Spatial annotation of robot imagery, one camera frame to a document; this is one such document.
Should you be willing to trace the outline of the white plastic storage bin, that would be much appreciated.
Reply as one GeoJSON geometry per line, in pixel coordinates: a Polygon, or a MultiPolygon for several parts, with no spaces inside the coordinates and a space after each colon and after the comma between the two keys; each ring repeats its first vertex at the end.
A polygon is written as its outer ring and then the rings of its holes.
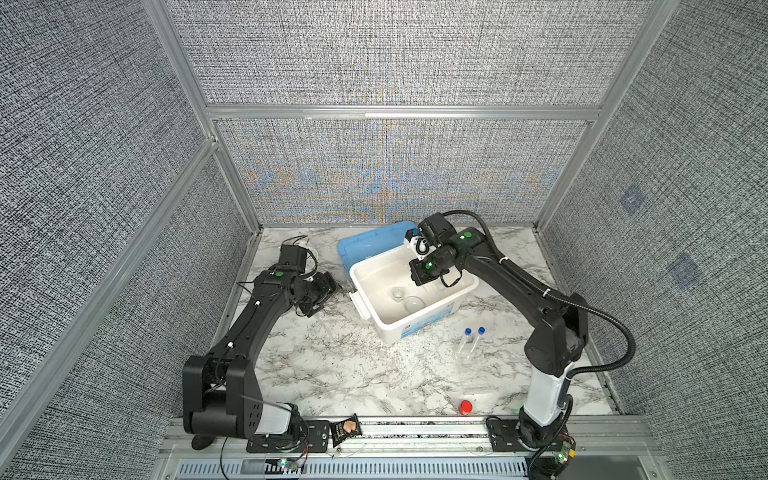
{"type": "Polygon", "coordinates": [[[353,264],[350,298],[364,320],[370,321],[382,342],[392,345],[456,313],[480,280],[452,268],[442,278],[418,286],[409,262],[415,250],[405,244],[353,264]]]}

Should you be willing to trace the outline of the blue capped test tube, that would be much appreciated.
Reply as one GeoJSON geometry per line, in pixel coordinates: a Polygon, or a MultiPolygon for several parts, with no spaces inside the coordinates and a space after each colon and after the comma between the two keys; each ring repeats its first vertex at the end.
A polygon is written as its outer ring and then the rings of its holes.
{"type": "Polygon", "coordinates": [[[474,353],[477,351],[479,344],[484,338],[485,332],[486,332],[486,329],[484,327],[478,328],[476,335],[474,337],[471,349],[469,350],[469,353],[467,355],[468,358],[471,358],[474,355],[474,353]]]}
{"type": "Polygon", "coordinates": [[[473,330],[470,327],[464,329],[456,352],[458,358],[463,358],[471,349],[474,342],[473,330]]]}

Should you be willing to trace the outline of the small white ceramic dish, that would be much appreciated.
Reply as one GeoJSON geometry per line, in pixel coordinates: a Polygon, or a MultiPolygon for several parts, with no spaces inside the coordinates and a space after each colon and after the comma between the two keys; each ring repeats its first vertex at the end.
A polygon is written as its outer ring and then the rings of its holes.
{"type": "Polygon", "coordinates": [[[402,287],[395,287],[391,290],[391,297],[395,302],[402,302],[405,296],[405,289],[402,287]]]}

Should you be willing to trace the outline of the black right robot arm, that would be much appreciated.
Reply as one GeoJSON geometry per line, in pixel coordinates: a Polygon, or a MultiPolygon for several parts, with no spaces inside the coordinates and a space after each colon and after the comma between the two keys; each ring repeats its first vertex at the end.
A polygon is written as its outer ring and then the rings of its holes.
{"type": "Polygon", "coordinates": [[[532,326],[524,346],[532,366],[527,398],[518,414],[521,443],[528,449],[554,441],[566,423],[568,374],[575,369],[588,339],[587,315],[577,295],[563,300],[556,291],[512,262],[496,245],[487,225],[457,230],[448,217],[435,213],[418,224],[418,243],[429,251],[409,262],[418,286],[441,280],[451,269],[468,272],[510,302],[532,326]]]}

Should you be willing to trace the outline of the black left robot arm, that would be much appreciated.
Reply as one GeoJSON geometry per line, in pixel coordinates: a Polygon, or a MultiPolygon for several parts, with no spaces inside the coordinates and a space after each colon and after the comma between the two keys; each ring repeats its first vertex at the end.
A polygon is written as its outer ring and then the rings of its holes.
{"type": "Polygon", "coordinates": [[[227,333],[206,354],[191,356],[182,369],[183,424],[187,433],[208,437],[286,439],[301,436],[298,409],[264,401],[255,363],[277,320],[290,311],[311,317],[338,285],[328,272],[305,278],[266,270],[253,280],[250,299],[227,333]]]}

